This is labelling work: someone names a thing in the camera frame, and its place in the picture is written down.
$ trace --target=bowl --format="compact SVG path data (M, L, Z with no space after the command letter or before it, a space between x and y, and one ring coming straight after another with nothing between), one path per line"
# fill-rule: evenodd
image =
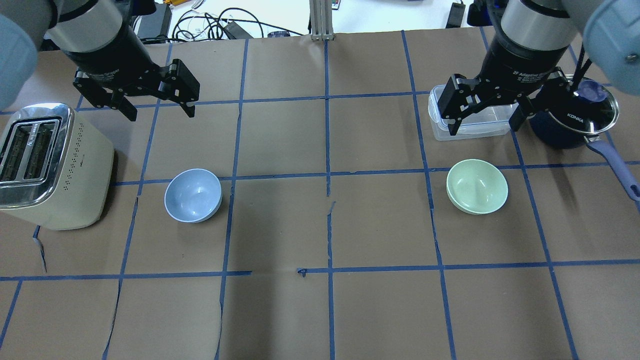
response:
M222 203L220 180L208 170L181 172L164 192L164 208L180 222L202 222L212 217Z
M504 205L508 193L502 172L483 160L463 160L447 174L449 200L468 214L493 213Z

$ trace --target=toaster slot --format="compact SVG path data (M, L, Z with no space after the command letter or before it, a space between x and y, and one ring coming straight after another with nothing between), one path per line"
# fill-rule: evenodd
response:
M45 168L47 162L49 149L51 148L51 139L53 138L53 131L55 123L40 124L38 127L36 138L33 142L33 149L29 156L29 162L27 163L26 171L24 173L24 179L37 179L41 177L42 170Z
M0 181L14 181L18 175L24 149L27 147L29 136L31 135L32 124L17 126L13 132L11 144L5 153L5 162Z

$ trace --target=green bowl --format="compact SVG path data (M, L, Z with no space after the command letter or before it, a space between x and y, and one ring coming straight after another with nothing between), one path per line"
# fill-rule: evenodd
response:
M447 174L449 200L468 214L493 213L504 205L508 193L502 172L483 160L463 160Z

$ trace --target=toaster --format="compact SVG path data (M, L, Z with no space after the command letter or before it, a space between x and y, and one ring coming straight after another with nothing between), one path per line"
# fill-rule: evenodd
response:
M113 144L73 108L26 106L0 137L0 211L52 230L86 227L102 214Z

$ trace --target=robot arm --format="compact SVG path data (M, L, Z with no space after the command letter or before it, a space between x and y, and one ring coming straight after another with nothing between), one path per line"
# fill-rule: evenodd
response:
M153 95L195 114L200 83L179 59L155 64L113 0L3 0L0 26L10 34L10 46L0 50L0 78L12 86L1 92L0 108L33 73L35 47L46 31L78 65L74 86L95 107L109 106L134 121L137 110L125 96Z
M510 124L522 122L546 107L528 95L547 81L569 82L556 65L575 37L583 34L590 58L612 84L640 95L640 3L631 0L510 0L504 13L487 0L495 37L480 73L473 79L453 74L438 101L449 132L462 120L489 106L518 103Z

